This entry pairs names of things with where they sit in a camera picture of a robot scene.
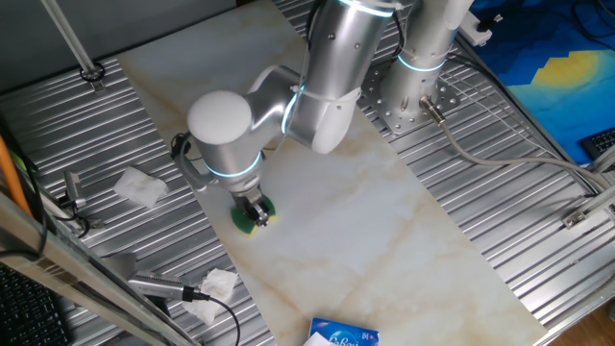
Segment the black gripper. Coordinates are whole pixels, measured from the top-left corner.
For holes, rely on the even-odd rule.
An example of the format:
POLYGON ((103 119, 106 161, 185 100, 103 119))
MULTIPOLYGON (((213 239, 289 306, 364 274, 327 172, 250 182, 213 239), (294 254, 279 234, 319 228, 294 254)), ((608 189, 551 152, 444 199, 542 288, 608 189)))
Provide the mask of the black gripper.
POLYGON ((243 210, 243 214, 258 227, 265 227, 268 224, 272 210, 267 201, 263 199, 259 187, 233 192, 232 197, 235 205, 243 210))

